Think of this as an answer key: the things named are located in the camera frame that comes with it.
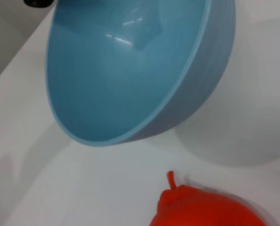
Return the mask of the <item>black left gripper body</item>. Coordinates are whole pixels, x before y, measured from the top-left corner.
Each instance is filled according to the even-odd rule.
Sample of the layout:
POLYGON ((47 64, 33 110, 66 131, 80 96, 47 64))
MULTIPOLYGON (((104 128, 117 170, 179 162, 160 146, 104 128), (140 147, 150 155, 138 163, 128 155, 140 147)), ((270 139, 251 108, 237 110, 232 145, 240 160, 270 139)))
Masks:
POLYGON ((32 8, 47 8, 54 3, 54 0, 24 0, 24 4, 32 8))

